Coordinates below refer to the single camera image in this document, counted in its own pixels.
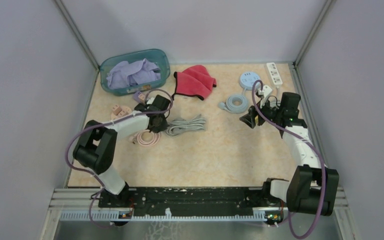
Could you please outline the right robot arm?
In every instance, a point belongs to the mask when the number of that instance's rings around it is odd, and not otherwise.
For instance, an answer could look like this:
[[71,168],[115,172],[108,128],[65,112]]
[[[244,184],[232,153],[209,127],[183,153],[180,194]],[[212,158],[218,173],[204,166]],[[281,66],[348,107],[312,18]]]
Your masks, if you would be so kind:
[[265,123],[258,112],[282,127],[281,139],[287,145],[297,168],[290,181],[269,178],[263,185],[261,199],[267,206],[275,206],[280,200],[295,213],[316,214],[320,197],[323,203],[320,214],[330,216],[333,213],[339,184],[339,173],[335,169],[325,168],[325,191],[322,192],[322,165],[320,158],[311,148],[306,122],[299,117],[298,103],[282,102],[277,107],[269,103],[255,108],[240,117],[240,121],[250,128]]

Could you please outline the purple power strip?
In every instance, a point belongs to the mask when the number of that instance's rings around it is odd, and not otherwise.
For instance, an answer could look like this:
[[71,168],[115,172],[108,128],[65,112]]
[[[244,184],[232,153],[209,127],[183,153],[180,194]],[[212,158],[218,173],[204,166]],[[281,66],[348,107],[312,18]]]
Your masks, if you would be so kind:
[[147,97],[146,97],[146,95],[143,94],[141,91],[136,91],[136,92],[133,94],[132,98],[133,98],[136,102],[138,102],[138,103],[140,103],[140,104],[145,104],[145,103],[147,102]]

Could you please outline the white power strip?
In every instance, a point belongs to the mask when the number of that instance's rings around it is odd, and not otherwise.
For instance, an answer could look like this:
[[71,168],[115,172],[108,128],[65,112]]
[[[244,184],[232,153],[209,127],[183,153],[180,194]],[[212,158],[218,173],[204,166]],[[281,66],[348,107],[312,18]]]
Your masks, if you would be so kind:
[[282,86],[283,80],[280,76],[280,72],[278,70],[277,65],[274,62],[267,62],[266,67],[267,67],[267,70],[268,70],[268,73],[269,73],[269,76],[271,78],[273,85],[276,88],[279,88],[280,86]]

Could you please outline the round blue power socket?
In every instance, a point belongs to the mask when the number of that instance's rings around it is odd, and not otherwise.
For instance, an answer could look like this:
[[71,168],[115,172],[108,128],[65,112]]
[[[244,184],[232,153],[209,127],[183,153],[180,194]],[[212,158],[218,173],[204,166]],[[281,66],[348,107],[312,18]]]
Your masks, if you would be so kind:
[[246,71],[239,77],[239,85],[246,91],[251,91],[256,81],[260,80],[260,76],[253,71]]

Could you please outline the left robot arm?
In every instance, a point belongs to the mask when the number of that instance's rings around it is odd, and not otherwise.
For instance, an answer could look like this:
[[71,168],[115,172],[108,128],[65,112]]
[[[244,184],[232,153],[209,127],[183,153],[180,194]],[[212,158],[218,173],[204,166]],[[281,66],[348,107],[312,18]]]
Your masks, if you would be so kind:
[[146,98],[130,113],[112,121],[101,123],[90,120],[74,137],[74,160],[82,165],[81,171],[93,174],[100,185],[110,193],[110,200],[118,207],[129,203],[127,182],[113,166],[118,139],[130,137],[140,131],[160,133],[169,126],[165,114],[173,107],[173,98],[156,95]]

